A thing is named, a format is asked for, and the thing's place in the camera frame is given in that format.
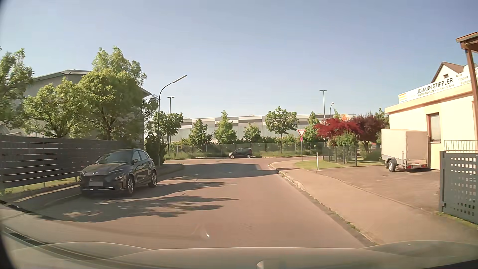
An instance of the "license plate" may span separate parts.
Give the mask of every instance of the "license plate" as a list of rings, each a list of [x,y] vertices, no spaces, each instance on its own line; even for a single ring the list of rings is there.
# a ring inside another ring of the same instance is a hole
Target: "license plate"
[[[90,187],[103,187],[103,182],[101,181],[90,181]]]

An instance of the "black hatchback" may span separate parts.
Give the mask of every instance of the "black hatchback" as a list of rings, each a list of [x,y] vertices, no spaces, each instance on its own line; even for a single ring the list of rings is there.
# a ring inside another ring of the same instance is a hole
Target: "black hatchback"
[[[121,149],[101,156],[80,172],[83,195],[95,192],[123,192],[132,196],[136,187],[156,187],[156,167],[148,154],[139,149]]]
[[[229,153],[229,158],[252,158],[252,149],[248,147],[238,148]]]

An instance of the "box trailer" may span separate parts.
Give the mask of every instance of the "box trailer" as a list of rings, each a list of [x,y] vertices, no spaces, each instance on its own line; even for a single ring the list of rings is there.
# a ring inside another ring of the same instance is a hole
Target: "box trailer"
[[[382,129],[382,160],[390,172],[396,168],[428,167],[428,133],[405,129]]]

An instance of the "road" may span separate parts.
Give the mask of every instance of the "road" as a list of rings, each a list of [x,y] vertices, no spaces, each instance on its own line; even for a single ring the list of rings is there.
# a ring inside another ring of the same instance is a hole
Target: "road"
[[[363,247],[356,235],[268,167],[279,160],[175,161],[185,168],[159,177],[154,189],[137,188],[133,197],[79,197],[39,210],[57,220],[42,219],[34,231],[50,241],[151,249]],[[31,224],[23,218],[9,220],[10,225],[28,229]]]

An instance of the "metal gate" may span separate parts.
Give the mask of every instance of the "metal gate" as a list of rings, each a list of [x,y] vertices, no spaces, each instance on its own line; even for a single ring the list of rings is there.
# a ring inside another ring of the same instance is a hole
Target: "metal gate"
[[[440,152],[439,211],[478,223],[478,153]]]

